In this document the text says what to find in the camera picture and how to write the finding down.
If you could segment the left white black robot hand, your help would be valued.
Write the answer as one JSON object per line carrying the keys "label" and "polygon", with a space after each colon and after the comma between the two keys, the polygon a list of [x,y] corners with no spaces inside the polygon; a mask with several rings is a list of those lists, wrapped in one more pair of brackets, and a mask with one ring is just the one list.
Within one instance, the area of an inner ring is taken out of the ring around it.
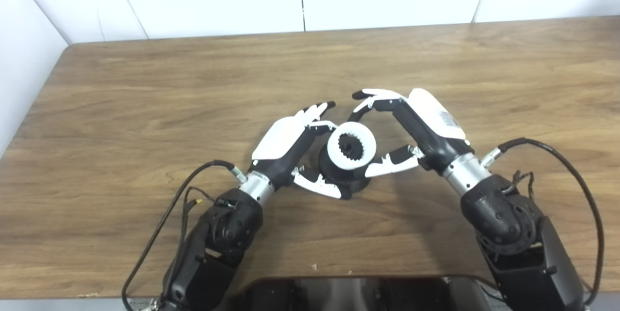
{"label": "left white black robot hand", "polygon": [[351,199],[351,192],[343,186],[299,165],[318,136],[337,128],[322,119],[333,107],[334,101],[314,104],[273,123],[252,152],[248,180],[239,188],[261,204],[280,188],[292,184],[329,198]]}

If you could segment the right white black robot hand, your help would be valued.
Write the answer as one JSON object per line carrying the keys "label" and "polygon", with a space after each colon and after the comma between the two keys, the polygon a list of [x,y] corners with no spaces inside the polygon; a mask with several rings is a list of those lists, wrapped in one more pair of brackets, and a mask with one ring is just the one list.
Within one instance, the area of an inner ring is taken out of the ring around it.
{"label": "right white black robot hand", "polygon": [[358,123],[371,110],[390,111],[403,129],[414,139],[416,147],[406,145],[383,158],[363,166],[365,178],[397,173],[421,166],[443,174],[462,155],[474,154],[465,132],[428,91],[414,88],[408,97],[395,91],[365,88],[352,93],[361,103],[348,121]]}

